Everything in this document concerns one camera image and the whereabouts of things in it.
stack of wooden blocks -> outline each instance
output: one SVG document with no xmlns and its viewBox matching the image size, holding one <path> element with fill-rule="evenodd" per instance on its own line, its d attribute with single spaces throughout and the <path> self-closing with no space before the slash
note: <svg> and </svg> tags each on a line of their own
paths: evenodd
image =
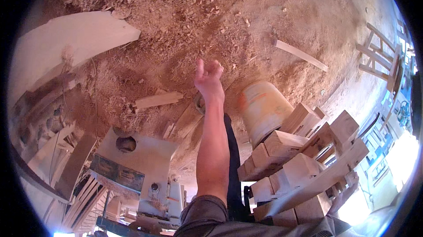
<svg viewBox="0 0 423 237">
<path fill-rule="evenodd" d="M 326 190 L 336 196 L 346 188 L 346 175 L 368 150 L 355 139 L 359 126 L 346 111 L 331 125 L 327 119 L 300 103 L 238 168 L 240 181 L 257 181 L 254 201 L 271 201 L 254 209 L 256 221 L 272 216 L 275 225 L 294 226 L 321 219 L 331 206 Z"/>
</svg>

wooden stick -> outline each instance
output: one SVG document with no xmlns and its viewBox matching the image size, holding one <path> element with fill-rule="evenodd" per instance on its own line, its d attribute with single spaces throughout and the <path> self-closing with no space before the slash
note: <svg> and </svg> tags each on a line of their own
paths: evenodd
<svg viewBox="0 0 423 237">
<path fill-rule="evenodd" d="M 369 68 L 368 66 L 362 64 L 359 64 L 358 68 L 362 71 L 372 74 L 373 76 L 377 76 L 378 78 L 383 79 L 384 81 L 388 81 L 388 75 L 383 72 L 380 72 L 379 70 L 373 71 L 372 68 Z"/>
<path fill-rule="evenodd" d="M 364 44 L 365 48 L 369 48 L 371 44 L 371 40 L 373 39 L 373 35 L 374 35 L 374 31 L 371 31 L 369 37 L 367 38 L 366 43 Z"/>
<path fill-rule="evenodd" d="M 381 64 L 387 70 L 391 69 L 391 63 L 389 61 L 385 60 L 382 56 L 373 53 L 370 49 L 365 48 L 361 44 L 356 44 L 355 48 L 358 51 L 362 52 L 363 54 L 366 54 L 367 56 L 369 56 L 372 59 L 374 59 L 375 61 L 377 61 L 379 64 Z"/>
<path fill-rule="evenodd" d="M 320 62 L 319 60 L 315 59 L 314 57 L 312 57 L 311 55 L 308 55 L 306 53 L 304 53 L 303 51 L 287 44 L 284 43 L 280 40 L 276 40 L 275 46 L 279 49 L 282 49 L 284 51 L 287 51 L 295 56 L 298 56 L 299 58 L 309 62 L 312 65 L 317 66 L 318 68 L 320 68 L 321 70 L 327 72 L 327 66 L 325 64 L 323 64 L 322 62 Z"/>
<path fill-rule="evenodd" d="M 382 50 L 382 48 L 377 47 L 374 44 L 370 44 L 370 48 L 372 48 L 373 50 L 376 50 L 376 52 L 380 55 L 382 55 L 384 58 L 386 58 L 389 62 L 393 62 L 394 58 L 392 56 L 390 56 L 387 52 L 384 52 Z"/>
<path fill-rule="evenodd" d="M 176 103 L 179 101 L 179 99 L 183 97 L 184 96 L 179 92 L 169 92 L 166 94 L 154 95 L 137 99 L 135 101 L 135 106 L 137 108 L 148 108 L 170 103 Z"/>
<path fill-rule="evenodd" d="M 382 40 L 386 43 L 386 45 L 388 45 L 388 47 L 392 50 L 392 52 L 395 52 L 395 46 L 393 43 L 391 43 L 390 40 L 388 40 L 388 38 L 385 37 L 385 35 L 383 35 L 381 32 L 379 32 L 378 29 L 376 29 L 373 25 L 371 25 L 370 23 L 367 23 L 367 28 L 369 28 L 370 30 L 374 31 L 374 33 Z"/>
</svg>

circular hole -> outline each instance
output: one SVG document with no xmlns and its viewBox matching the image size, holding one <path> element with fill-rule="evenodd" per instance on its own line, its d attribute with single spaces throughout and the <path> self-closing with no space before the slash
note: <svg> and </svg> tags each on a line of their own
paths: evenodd
<svg viewBox="0 0 423 237">
<path fill-rule="evenodd" d="M 132 152 L 135 150 L 135 147 L 137 146 L 137 142 L 135 142 L 135 139 L 132 138 L 132 136 L 129 137 L 119 137 L 116 139 L 116 147 L 121 152 Z"/>
</svg>

hand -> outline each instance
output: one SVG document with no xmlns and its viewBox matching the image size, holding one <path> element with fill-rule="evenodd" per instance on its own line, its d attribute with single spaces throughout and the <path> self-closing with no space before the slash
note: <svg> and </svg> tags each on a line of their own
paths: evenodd
<svg viewBox="0 0 423 237">
<path fill-rule="evenodd" d="M 194 85 L 203 95 L 206 105 L 213 100 L 218 102 L 225 101 L 225 92 L 220 83 L 220 76 L 223 72 L 223 66 L 217 60 L 208 62 L 204 66 L 202 59 L 197 60 L 197 70 L 195 74 Z"/>
</svg>

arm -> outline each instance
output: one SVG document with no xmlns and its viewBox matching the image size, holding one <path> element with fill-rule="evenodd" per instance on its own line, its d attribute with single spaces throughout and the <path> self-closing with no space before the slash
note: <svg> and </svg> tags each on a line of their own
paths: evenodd
<svg viewBox="0 0 423 237">
<path fill-rule="evenodd" d="M 213 195 L 225 205 L 229 184 L 229 147 L 223 122 L 225 93 L 220 83 L 223 67 L 217 60 L 204 67 L 197 60 L 195 86 L 206 103 L 203 139 L 197 156 L 197 196 Z"/>
</svg>

